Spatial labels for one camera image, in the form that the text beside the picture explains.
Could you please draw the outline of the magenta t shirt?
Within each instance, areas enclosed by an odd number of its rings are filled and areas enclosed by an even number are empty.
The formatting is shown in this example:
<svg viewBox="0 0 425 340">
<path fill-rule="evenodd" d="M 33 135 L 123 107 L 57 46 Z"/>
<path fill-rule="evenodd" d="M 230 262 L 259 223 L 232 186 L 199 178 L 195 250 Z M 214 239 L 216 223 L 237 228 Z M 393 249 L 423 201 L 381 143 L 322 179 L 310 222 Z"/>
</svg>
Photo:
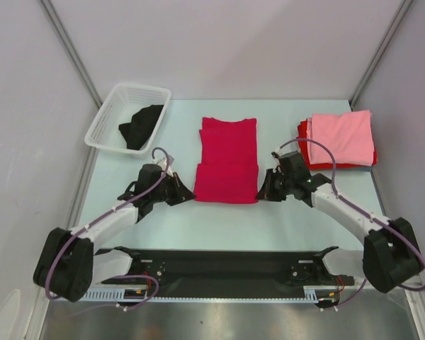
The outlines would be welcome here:
<svg viewBox="0 0 425 340">
<path fill-rule="evenodd" d="M 257 119 L 227 122 L 204 117 L 199 135 L 202 153 L 195 175 L 195 199 L 233 205 L 256 203 Z"/>
</svg>

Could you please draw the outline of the white plastic basket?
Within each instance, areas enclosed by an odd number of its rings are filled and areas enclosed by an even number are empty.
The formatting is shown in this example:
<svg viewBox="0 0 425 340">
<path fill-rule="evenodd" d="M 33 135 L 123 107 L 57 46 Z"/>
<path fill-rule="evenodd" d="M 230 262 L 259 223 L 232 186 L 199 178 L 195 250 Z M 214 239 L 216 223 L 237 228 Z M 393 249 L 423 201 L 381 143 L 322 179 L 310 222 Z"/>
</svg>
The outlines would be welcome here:
<svg viewBox="0 0 425 340">
<path fill-rule="evenodd" d="M 122 82 L 116 84 L 107 95 L 90 125 L 85 143 L 107 152 L 143 157 L 147 154 L 164 119 L 171 99 L 171 91 L 158 86 Z M 118 127 L 131 121 L 132 116 L 151 105 L 161 105 L 162 110 L 151 135 L 139 150 L 129 149 Z"/>
</svg>

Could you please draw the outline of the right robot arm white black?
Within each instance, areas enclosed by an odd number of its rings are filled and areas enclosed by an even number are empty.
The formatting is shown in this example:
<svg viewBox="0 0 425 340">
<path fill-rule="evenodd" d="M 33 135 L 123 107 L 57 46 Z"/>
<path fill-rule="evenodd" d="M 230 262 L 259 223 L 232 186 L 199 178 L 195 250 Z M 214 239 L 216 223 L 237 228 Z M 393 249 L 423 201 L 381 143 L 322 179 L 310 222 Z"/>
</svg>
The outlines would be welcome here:
<svg viewBox="0 0 425 340">
<path fill-rule="evenodd" d="M 311 174 L 299 152 L 274 152 L 272 156 L 277 165 L 266 170 L 257 200 L 282 202 L 293 196 L 330 216 L 363 245 L 361 251 L 337 246 L 324 250 L 312 267 L 318 283 L 352 276 L 364 278 L 376 290 L 387 293 L 424 271 L 414 230 L 407 220 L 366 212 L 340 194 L 330 178 Z"/>
</svg>

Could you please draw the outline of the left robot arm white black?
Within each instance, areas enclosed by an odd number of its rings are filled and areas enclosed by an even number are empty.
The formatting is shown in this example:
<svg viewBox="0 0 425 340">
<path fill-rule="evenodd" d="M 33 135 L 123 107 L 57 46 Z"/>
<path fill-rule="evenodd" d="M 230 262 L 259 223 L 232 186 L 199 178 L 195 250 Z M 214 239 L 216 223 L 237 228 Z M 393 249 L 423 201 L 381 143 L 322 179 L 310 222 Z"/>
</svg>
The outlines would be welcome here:
<svg viewBox="0 0 425 340">
<path fill-rule="evenodd" d="M 101 247 L 123 230 L 151 213 L 157 203 L 175 206 L 195 198 L 194 193 L 168 167 L 145 164 L 115 205 L 95 220 L 72 228 L 53 229 L 47 236 L 33 281 L 51 299 L 80 300 L 94 284 L 122 278 L 134 283 L 142 265 L 129 250 L 116 247 L 102 253 Z"/>
</svg>

